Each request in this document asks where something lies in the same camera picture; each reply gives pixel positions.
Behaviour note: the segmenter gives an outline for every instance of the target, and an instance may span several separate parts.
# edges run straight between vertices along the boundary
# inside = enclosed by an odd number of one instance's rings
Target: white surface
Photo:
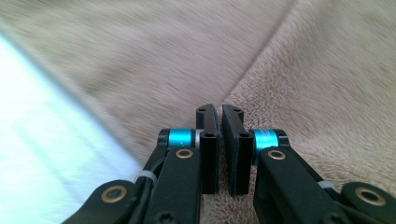
[[[1,223],[60,223],[142,166],[0,36]]]

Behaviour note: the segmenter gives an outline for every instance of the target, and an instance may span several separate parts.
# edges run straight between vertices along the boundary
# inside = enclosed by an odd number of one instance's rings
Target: fuzzy blanket
[[[0,29],[142,162],[161,128],[193,128],[196,107],[226,103],[246,128],[283,129],[337,189],[396,195],[395,11],[392,0],[2,0]],[[223,163],[202,223],[257,222],[254,178],[232,198]]]

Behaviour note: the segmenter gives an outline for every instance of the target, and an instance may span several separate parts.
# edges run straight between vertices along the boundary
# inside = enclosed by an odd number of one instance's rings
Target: black plastic bracket
[[[199,134],[201,150],[202,193],[219,191],[219,149],[221,133],[219,116],[213,105],[203,105],[196,110],[196,132]]]
[[[199,149],[170,149],[148,204],[144,223],[199,223],[200,164]]]
[[[230,194],[248,194],[254,135],[244,128],[244,111],[236,106],[223,105],[221,127]]]

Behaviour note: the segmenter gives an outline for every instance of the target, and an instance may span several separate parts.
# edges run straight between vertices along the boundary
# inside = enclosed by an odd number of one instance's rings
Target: blue spacer
[[[192,147],[192,129],[171,129],[167,151],[170,147]]]
[[[279,147],[279,142],[275,131],[272,129],[253,129],[253,132],[256,142],[256,160],[254,165],[257,165],[260,152],[268,147]]]

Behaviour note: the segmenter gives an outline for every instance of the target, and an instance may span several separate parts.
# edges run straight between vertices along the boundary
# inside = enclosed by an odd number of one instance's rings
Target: screw
[[[160,212],[154,218],[155,224],[178,224],[177,218],[172,212]]]
[[[323,224],[343,224],[345,220],[337,213],[330,213],[323,216]]]
[[[107,193],[107,197],[108,198],[117,198],[121,195],[121,189],[111,189],[108,193]]]

